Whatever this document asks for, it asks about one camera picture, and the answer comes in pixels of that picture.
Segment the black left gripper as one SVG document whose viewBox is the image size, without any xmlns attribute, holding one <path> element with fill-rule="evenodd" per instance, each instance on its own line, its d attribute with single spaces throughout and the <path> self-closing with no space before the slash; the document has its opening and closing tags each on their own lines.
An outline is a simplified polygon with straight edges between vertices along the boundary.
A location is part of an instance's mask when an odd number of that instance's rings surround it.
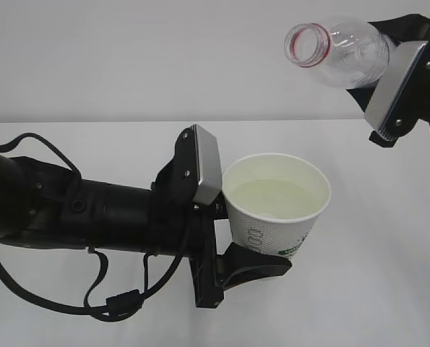
<svg viewBox="0 0 430 347">
<path fill-rule="evenodd" d="M 199 204 L 192 208 L 188 255 L 197 308 L 215 309 L 224 300 L 224 291 L 283 276 L 292 268 L 287 258 L 261 254 L 233 242 L 224 254 L 217 255 L 214 220 L 228 220 L 222 192 L 208 208 Z"/>
</svg>

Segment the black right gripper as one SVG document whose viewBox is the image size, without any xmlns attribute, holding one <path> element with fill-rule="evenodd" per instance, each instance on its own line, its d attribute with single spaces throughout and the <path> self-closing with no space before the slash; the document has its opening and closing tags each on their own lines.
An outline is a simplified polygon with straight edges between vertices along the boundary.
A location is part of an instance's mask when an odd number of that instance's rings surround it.
<svg viewBox="0 0 430 347">
<path fill-rule="evenodd" d="M 369 22 L 378 31 L 387 35 L 396 45 L 411 41 L 430 41 L 430 18 L 421 14 L 407 14 L 390 20 Z M 346 91 L 366 113 L 366 109 L 377 88 L 378 82 Z"/>
</svg>

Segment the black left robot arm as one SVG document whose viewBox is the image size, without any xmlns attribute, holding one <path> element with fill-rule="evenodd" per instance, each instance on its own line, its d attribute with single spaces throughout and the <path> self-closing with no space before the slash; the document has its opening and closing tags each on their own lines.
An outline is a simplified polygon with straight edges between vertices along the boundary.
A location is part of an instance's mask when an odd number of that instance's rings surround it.
<svg viewBox="0 0 430 347">
<path fill-rule="evenodd" d="M 100 261 L 96 282 L 108 270 L 106 250 L 140 252 L 173 260 L 154 284 L 145 283 L 94 307 L 39 297 L 19 285 L 0 262 L 0 280 L 15 295 L 63 314 L 118 322 L 138 312 L 188 259 L 195 304 L 214 309 L 229 288 L 286 274 L 291 262 L 230 244 L 216 249 L 215 221 L 228 217 L 221 191 L 215 136 L 200 125 L 178 136 L 172 159 L 148 189 L 84 179 L 67 158 L 61 166 L 9 157 L 21 138 L 0 145 L 0 244 L 28 249 L 84 249 Z"/>
</svg>

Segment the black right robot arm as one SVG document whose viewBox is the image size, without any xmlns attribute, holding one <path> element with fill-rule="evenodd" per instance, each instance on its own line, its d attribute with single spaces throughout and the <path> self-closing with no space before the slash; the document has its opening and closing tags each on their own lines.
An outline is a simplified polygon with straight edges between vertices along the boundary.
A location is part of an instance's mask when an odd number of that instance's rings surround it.
<svg viewBox="0 0 430 347">
<path fill-rule="evenodd" d="M 372 128 L 369 140 L 387 148 L 418 121 L 430 121 L 430 18 L 407 14 L 372 25 L 395 50 L 376 84 L 349 93 Z"/>
</svg>

